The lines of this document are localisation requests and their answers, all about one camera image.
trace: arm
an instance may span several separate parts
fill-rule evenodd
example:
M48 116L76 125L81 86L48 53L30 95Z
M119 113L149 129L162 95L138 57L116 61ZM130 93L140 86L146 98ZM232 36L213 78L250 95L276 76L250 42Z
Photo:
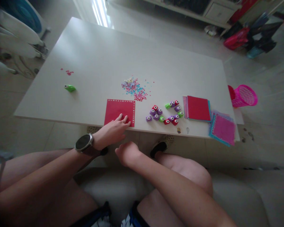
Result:
M133 142L121 145L116 154L160 192L185 226L236 226L201 187L150 159Z
M98 150L93 156L72 149L0 192L0 218L12 225L34 220L87 161L99 156L104 147L125 138L123 133L130 122L125 123L127 116L121 118L122 114L93 135L93 147Z

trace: red bag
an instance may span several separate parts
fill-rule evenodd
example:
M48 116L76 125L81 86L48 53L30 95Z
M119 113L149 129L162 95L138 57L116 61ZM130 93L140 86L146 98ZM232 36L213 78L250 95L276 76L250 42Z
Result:
M247 27L242 28L236 34L227 38L223 43L224 46L226 46L228 49L234 50L239 46L242 46L243 44L247 43L248 42L247 34L249 33L249 30L250 29Z

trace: hand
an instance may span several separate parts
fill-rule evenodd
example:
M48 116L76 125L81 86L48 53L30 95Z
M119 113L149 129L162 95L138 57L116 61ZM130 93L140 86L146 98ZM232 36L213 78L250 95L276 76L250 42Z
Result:
M139 151L138 146L134 142L121 144L119 148L116 148L115 152L121 164L125 167L131 167L131 165L134 165L143 154Z
M131 122L125 123L128 119L127 116L123 120L122 114L117 117L116 120L111 121L107 125L104 125L94 136L92 146L96 150L102 150L103 148L117 143L125 138L124 131L130 126Z

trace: drawer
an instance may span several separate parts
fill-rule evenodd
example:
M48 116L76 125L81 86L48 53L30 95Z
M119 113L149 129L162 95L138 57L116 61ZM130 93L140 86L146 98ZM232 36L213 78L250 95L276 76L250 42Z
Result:
M205 17L216 22L226 23L234 14L234 12L235 10L233 9L227 8L217 3L213 3Z

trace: watch face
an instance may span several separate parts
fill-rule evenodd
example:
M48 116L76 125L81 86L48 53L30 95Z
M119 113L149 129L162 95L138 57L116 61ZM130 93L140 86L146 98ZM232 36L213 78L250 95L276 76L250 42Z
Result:
M84 148L89 143L90 140L91 140L91 136L89 134L81 136L81 138L78 139L78 141L76 142L75 148L77 150Z

